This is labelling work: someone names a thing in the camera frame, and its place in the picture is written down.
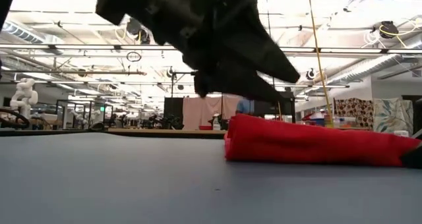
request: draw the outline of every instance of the red towel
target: red towel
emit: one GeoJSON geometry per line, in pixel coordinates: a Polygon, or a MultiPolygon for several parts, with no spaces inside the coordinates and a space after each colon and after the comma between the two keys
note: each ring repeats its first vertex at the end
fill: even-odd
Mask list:
{"type": "Polygon", "coordinates": [[[339,130],[236,115],[226,136],[228,161],[345,163],[401,167],[420,140],[364,130],[339,130]]]}

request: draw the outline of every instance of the light fixture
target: light fixture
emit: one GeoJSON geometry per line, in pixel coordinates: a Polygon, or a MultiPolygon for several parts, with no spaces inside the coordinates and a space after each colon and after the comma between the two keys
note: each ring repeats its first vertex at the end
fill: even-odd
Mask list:
{"type": "Polygon", "coordinates": [[[311,47],[281,47],[284,52],[314,52],[315,48],[311,47]]]}
{"type": "MultiPolygon", "coordinates": [[[[313,85],[313,88],[323,88],[322,85],[313,85]]],[[[326,88],[349,88],[350,86],[348,85],[326,85],[326,88]]]]}
{"type": "Polygon", "coordinates": [[[3,43],[3,44],[0,44],[0,49],[49,49],[49,46],[48,45],[38,45],[38,44],[3,43]]]}
{"type": "Polygon", "coordinates": [[[422,53],[422,49],[389,49],[389,53],[422,53]]]}
{"type": "Polygon", "coordinates": [[[46,82],[46,81],[35,81],[35,83],[48,83],[48,82],[46,82]]]}
{"type": "Polygon", "coordinates": [[[100,95],[101,92],[97,92],[95,90],[89,90],[89,89],[78,89],[79,92],[90,94],[90,95],[100,95]]]}
{"type": "Polygon", "coordinates": [[[116,82],[88,82],[88,84],[113,84],[116,82]]]}
{"type": "Polygon", "coordinates": [[[321,53],[380,53],[382,49],[322,48],[321,53]]]}
{"type": "Polygon", "coordinates": [[[44,79],[44,80],[51,80],[53,77],[44,73],[36,73],[36,72],[26,72],[24,73],[26,76],[31,76],[34,78],[44,79]]]}
{"type": "Polygon", "coordinates": [[[74,90],[74,88],[72,88],[70,86],[66,86],[66,85],[63,85],[63,84],[57,84],[57,85],[60,86],[60,87],[62,87],[62,88],[64,88],[64,89],[74,90]]]}
{"type": "Polygon", "coordinates": [[[122,45],[121,49],[127,50],[176,50],[171,45],[122,45]]]}
{"type": "Polygon", "coordinates": [[[80,81],[68,81],[68,82],[53,81],[51,83],[54,83],[54,84],[83,84],[84,82],[80,82],[80,81]]]}
{"type": "Polygon", "coordinates": [[[114,49],[114,45],[55,45],[56,49],[114,49]]]}

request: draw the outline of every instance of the patterned fabric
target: patterned fabric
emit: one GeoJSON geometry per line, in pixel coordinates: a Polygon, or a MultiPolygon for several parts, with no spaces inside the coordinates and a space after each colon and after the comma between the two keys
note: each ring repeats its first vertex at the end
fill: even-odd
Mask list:
{"type": "Polygon", "coordinates": [[[393,133],[406,130],[413,134],[413,105],[411,101],[374,99],[374,131],[393,133]]]}
{"type": "Polygon", "coordinates": [[[336,99],[335,116],[355,117],[358,127],[373,129],[373,103],[357,98],[336,99]]]}

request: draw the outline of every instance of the gray table surface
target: gray table surface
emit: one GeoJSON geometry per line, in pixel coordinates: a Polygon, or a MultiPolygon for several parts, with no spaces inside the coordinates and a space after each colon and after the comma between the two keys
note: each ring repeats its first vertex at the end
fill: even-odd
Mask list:
{"type": "Polygon", "coordinates": [[[2,224],[421,223],[422,172],[227,163],[222,140],[0,138],[2,224]]]}

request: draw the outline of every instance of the pink curtain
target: pink curtain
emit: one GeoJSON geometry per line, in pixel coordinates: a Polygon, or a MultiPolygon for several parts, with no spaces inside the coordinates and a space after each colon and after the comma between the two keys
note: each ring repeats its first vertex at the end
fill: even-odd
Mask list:
{"type": "MultiPolygon", "coordinates": [[[[223,116],[229,119],[236,113],[237,96],[223,96],[223,116]]],[[[198,130],[199,126],[211,125],[208,121],[213,114],[222,113],[222,98],[184,98],[183,127],[184,130],[198,130]]]]}

